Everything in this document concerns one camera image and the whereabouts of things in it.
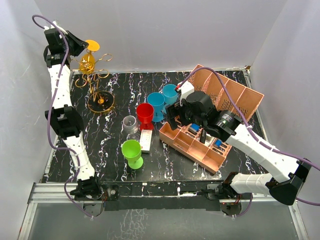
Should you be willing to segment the blue wine glass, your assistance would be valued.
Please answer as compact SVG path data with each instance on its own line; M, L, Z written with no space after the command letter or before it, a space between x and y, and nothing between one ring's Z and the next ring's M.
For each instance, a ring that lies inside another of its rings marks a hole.
M162 94L164 97L164 106L163 112L166 114L166 106L174 104L177 101L178 93L176 92L176 85L174 84L167 84L162 89Z
M162 93L153 92L148 95L147 102L152 105L154 113L152 121L155 123L161 122L164 119L164 114L162 113L165 98Z

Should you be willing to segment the orange wine glass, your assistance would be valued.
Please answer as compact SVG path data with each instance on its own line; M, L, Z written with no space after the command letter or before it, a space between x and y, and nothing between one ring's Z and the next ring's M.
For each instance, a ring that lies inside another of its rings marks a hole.
M88 43L86 54L82 57L79 63L79 70L83 74L91 74L95 70L96 60L93 56L93 53L97 52L100 49L100 45L98 42L88 39L85 41Z

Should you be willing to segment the red wine glass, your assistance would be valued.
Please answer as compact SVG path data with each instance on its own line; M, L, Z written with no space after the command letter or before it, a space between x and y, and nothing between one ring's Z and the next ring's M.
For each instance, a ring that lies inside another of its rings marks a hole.
M136 109L137 118L140 121L140 130L153 130L152 124L154 108L149 103L141 103Z

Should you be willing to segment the clear wine glass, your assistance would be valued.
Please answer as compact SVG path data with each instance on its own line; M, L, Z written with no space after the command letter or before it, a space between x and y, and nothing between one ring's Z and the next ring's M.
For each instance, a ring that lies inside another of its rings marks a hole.
M127 134L127 137L132 137L139 130L137 119L132 115L127 115L122 120L123 131Z

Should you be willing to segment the green wine glass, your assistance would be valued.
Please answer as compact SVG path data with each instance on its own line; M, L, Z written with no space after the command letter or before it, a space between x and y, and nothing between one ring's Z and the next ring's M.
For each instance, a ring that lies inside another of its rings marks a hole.
M121 146L121 152L131 169L137 170L142 167L144 163L142 148L137 140L130 139L125 141Z

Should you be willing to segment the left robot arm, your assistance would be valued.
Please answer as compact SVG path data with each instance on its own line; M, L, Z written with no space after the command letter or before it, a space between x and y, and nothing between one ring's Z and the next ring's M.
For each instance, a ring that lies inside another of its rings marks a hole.
M70 194L76 198L97 200L103 195L97 173L90 163L83 140L84 121L71 102L70 61L87 46L71 32L60 27L46 27L44 35L48 42L43 57L51 82L52 106L45 111L51 128L63 140L76 170L77 187Z

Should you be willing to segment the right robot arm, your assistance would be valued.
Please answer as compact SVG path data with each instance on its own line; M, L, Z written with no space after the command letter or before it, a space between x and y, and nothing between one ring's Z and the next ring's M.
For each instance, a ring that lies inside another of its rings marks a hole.
M196 124L267 170L265 174L231 172L215 189L216 194L230 199L246 193L270 195L287 206L297 199L311 169L308 160L279 153L238 115L228 110L217 110L210 96L202 91L190 93L185 99L167 105L165 110L172 130L178 127L176 118L183 126Z

